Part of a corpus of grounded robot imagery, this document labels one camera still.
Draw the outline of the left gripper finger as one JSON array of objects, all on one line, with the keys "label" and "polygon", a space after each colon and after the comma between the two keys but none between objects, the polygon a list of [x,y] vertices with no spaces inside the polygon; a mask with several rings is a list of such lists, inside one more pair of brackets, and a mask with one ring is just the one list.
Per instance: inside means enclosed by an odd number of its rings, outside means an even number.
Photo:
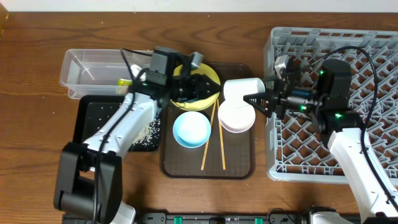
[{"label": "left gripper finger", "polygon": [[217,99],[217,97],[219,96],[219,93],[220,93],[219,91],[205,91],[201,95],[201,97],[203,100],[206,100],[206,99],[214,100],[214,99]]},{"label": "left gripper finger", "polygon": [[205,88],[208,92],[220,92],[221,86],[217,82],[213,81],[210,77],[204,76]]}]

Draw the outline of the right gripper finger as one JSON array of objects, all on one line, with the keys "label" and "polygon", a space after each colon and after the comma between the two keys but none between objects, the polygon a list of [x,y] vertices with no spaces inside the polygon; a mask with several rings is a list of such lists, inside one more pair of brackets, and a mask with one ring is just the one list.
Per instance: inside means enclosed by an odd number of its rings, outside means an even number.
[{"label": "right gripper finger", "polygon": [[274,94],[273,93],[255,93],[244,95],[243,100],[255,109],[260,111],[264,116],[271,117],[274,112]]},{"label": "right gripper finger", "polygon": [[269,77],[264,77],[262,79],[262,81],[264,82],[266,88],[273,88],[274,87],[274,83],[276,81],[278,81],[278,80],[279,80],[279,77],[275,76],[275,75],[269,76]]}]

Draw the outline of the yellow plate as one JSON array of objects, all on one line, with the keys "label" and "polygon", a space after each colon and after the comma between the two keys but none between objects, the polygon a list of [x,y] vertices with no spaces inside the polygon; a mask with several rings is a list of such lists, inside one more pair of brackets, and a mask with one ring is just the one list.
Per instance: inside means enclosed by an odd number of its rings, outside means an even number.
[{"label": "yellow plate", "polygon": [[[214,81],[215,83],[217,83],[219,85],[221,84],[218,74],[208,64],[201,63],[200,67],[198,69],[191,71],[192,75],[195,73],[205,74],[206,76],[211,78],[211,80]],[[198,100],[193,103],[178,103],[178,102],[172,101],[172,104],[182,110],[185,110],[185,111],[201,111],[201,110],[208,108],[209,106],[212,106],[213,103],[219,97],[219,94],[220,93],[215,93],[214,95],[211,95],[207,99]]]}]

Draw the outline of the white cup green inside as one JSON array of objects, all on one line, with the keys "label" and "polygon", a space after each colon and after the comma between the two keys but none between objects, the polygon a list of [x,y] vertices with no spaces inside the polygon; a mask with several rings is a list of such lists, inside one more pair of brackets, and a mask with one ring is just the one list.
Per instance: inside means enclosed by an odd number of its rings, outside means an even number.
[{"label": "white cup green inside", "polygon": [[233,103],[245,102],[243,96],[264,93],[265,86],[260,78],[240,78],[227,80],[223,85],[223,95],[226,101]]}]

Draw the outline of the light blue bowl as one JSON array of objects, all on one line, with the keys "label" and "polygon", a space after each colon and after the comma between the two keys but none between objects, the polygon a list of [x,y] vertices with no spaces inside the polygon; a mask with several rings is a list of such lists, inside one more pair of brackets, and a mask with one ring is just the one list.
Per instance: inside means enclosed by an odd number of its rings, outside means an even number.
[{"label": "light blue bowl", "polygon": [[182,113],[174,121],[174,139],[183,147],[197,148],[204,145],[210,134],[210,120],[197,111]]}]

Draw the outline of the pile of rice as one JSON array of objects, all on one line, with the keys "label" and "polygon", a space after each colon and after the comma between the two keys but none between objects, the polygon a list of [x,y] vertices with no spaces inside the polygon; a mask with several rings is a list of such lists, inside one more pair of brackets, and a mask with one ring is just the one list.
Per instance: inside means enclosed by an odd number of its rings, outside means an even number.
[{"label": "pile of rice", "polygon": [[[103,126],[117,112],[121,103],[92,102],[88,104],[83,125],[81,143],[101,131]],[[159,146],[160,137],[160,118],[148,123],[142,128],[130,145],[130,151],[154,151]]]}]

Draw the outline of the green snack wrapper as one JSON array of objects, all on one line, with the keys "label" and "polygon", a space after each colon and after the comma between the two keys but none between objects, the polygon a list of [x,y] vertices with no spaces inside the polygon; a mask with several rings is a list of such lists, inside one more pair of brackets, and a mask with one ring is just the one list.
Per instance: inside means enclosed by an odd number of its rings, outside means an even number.
[{"label": "green snack wrapper", "polygon": [[120,78],[116,87],[117,95],[125,95],[128,92],[129,86],[132,84],[132,80]]}]

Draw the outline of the white tissue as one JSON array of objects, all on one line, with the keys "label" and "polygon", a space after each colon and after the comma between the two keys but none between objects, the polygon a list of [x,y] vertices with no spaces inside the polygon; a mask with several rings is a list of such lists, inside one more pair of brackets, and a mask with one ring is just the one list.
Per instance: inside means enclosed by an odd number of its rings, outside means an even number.
[{"label": "white tissue", "polygon": [[[134,78],[136,78],[138,76],[138,74],[141,70],[142,70],[142,67],[140,67],[139,65],[137,65],[137,64],[131,65],[131,71],[132,71]],[[146,78],[145,73],[143,73],[139,78],[140,78],[140,81],[143,82]]]}]

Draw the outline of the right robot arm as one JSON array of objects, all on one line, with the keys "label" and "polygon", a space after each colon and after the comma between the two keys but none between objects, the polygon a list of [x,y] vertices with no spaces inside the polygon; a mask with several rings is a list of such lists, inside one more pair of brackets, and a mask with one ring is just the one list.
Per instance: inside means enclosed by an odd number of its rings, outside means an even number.
[{"label": "right robot arm", "polygon": [[349,108],[352,73],[348,62],[322,62],[317,87],[296,87],[300,69],[288,56],[275,64],[273,88],[244,95],[243,100],[267,117],[287,111],[310,117],[314,131],[342,168],[356,199],[361,223],[397,223],[397,189],[383,169],[366,132],[367,124]]}]

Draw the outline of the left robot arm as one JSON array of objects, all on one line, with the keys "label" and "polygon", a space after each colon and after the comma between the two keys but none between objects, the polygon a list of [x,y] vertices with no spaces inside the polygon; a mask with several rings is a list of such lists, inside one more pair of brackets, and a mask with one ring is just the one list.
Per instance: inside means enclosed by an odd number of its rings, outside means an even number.
[{"label": "left robot arm", "polygon": [[136,209],[122,201],[122,159],[140,131],[168,101],[169,87],[142,81],[149,68],[133,75],[121,106],[92,137],[63,148],[53,205],[92,223],[133,223]]}]

